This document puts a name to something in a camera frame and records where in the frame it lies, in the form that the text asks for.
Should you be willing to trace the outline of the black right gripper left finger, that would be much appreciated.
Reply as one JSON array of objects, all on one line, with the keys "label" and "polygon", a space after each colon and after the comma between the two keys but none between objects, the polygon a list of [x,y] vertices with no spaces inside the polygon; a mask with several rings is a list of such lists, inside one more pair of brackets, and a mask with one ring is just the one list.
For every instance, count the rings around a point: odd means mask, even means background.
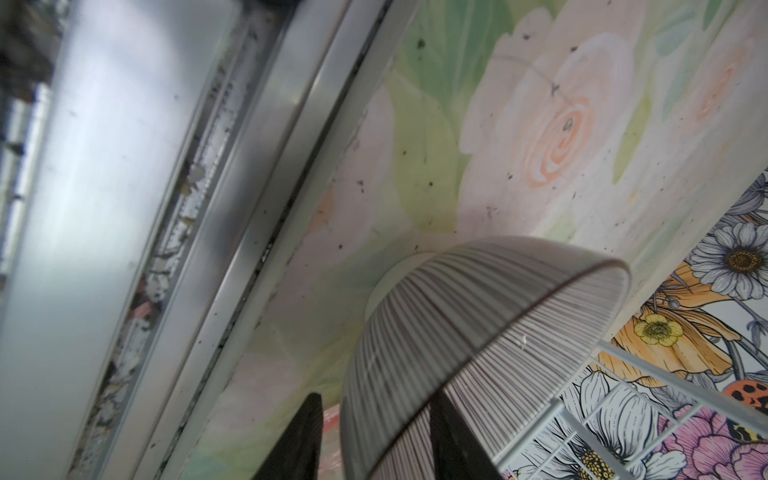
[{"label": "black right gripper left finger", "polygon": [[322,397],[310,393],[252,479],[315,480],[323,426]]}]

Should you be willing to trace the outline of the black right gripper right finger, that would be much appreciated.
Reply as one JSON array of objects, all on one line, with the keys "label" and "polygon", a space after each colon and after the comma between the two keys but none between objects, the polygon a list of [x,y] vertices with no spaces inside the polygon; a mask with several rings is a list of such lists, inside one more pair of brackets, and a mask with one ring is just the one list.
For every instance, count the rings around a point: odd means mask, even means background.
[{"label": "black right gripper right finger", "polygon": [[429,403],[435,479],[502,478],[449,397],[437,392]]}]

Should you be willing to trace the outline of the white ribbed bowl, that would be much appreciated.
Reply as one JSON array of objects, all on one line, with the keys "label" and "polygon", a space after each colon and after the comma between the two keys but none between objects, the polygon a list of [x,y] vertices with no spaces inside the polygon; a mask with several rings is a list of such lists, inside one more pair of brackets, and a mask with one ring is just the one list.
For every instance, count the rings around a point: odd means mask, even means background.
[{"label": "white ribbed bowl", "polygon": [[378,303],[350,358],[346,477],[435,479],[439,391],[494,464],[582,367],[630,284],[621,259],[531,237],[475,240],[421,263]]}]

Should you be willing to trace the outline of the pink glass cup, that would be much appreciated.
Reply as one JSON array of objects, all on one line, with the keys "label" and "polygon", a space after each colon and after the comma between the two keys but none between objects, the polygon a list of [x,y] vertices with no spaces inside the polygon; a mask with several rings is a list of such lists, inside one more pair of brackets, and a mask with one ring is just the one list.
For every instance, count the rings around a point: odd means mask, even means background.
[{"label": "pink glass cup", "polygon": [[319,480],[345,479],[340,440],[339,404],[333,405],[323,412],[323,432],[317,478]]}]

